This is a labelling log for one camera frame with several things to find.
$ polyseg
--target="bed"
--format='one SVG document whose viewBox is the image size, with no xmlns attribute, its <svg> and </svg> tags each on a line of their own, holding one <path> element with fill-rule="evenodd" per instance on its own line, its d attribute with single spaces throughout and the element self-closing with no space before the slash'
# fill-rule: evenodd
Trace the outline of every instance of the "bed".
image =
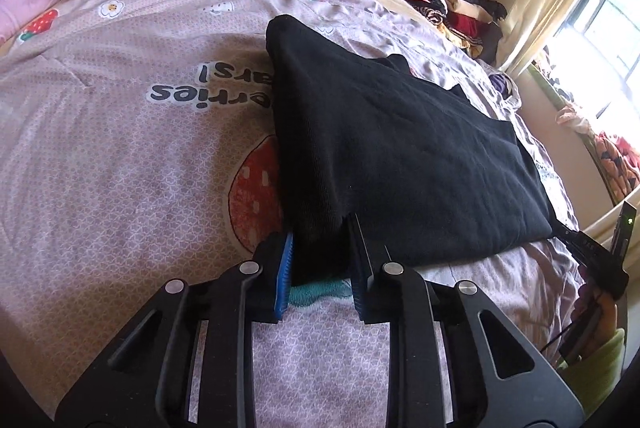
<svg viewBox="0 0 640 428">
<path fill-rule="evenodd" d="M 166 280 L 215 278 L 278 227 L 264 50 L 278 14 L 359 55 L 400 53 L 415 76 L 460 84 L 481 112 L 513 123 L 557 216 L 577 227 L 516 112 L 517 90 L 503 100 L 402 0 L 60 0 L 51 11 L 45 32 L 18 32 L 0 59 L 0 349 L 50 416 Z M 475 281 L 539 348 L 566 323 L 580 283 L 556 239 L 421 273 Z M 258 425 L 382 426 L 387 346 L 388 328 L 361 324 L 348 298 L 257 324 Z"/>
</svg>

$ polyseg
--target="folded red cloth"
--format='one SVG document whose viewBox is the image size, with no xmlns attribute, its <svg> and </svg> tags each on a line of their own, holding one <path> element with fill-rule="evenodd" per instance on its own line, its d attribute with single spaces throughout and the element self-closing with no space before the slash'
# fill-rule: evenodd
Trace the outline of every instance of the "folded red cloth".
<svg viewBox="0 0 640 428">
<path fill-rule="evenodd" d="M 471 18 L 465 14 L 454 13 L 453 11 L 447 13 L 447 21 L 453 29 L 472 38 L 478 38 L 488 26 L 488 24 L 475 18 Z"/>
</svg>

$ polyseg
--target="green folded cloth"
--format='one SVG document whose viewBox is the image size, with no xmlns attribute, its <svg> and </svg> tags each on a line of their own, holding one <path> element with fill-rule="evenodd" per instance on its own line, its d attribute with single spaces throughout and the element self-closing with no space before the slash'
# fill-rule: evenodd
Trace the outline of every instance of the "green folded cloth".
<svg viewBox="0 0 640 428">
<path fill-rule="evenodd" d="M 345 280 L 327 280 L 292 287 L 289 291 L 289 305 L 309 307 L 323 296 L 348 298 L 352 296 L 351 285 Z"/>
</svg>

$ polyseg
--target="window pane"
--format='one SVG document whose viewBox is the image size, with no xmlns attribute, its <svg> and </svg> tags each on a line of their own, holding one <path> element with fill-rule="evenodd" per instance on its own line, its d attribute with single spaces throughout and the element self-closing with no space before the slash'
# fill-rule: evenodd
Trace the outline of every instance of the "window pane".
<svg viewBox="0 0 640 428">
<path fill-rule="evenodd" d="M 640 0 L 606 0 L 584 33 L 623 78 L 640 55 Z"/>
<path fill-rule="evenodd" d="M 584 28 L 587 25 L 587 22 L 591 19 L 593 12 L 598 7 L 600 0 L 589 0 L 587 4 L 584 6 L 584 9 L 580 13 L 580 16 L 575 20 L 574 28 L 581 33 L 584 32 Z"/>
</svg>

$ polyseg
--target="green cloth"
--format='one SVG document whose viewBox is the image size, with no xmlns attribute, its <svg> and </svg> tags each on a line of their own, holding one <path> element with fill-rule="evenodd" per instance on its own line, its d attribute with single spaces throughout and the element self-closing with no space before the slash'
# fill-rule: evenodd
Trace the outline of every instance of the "green cloth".
<svg viewBox="0 0 640 428">
<path fill-rule="evenodd" d="M 289 305 L 293 305 L 294 307 L 309 307 L 323 296 L 348 298 L 352 295 L 351 285 L 345 280 L 312 282 L 292 287 L 289 291 Z"/>
<path fill-rule="evenodd" d="M 578 398 L 585 415 L 596 411 L 613 391 L 625 357 L 625 331 L 618 329 L 613 337 L 590 357 L 567 366 L 562 363 L 558 374 Z"/>
</svg>

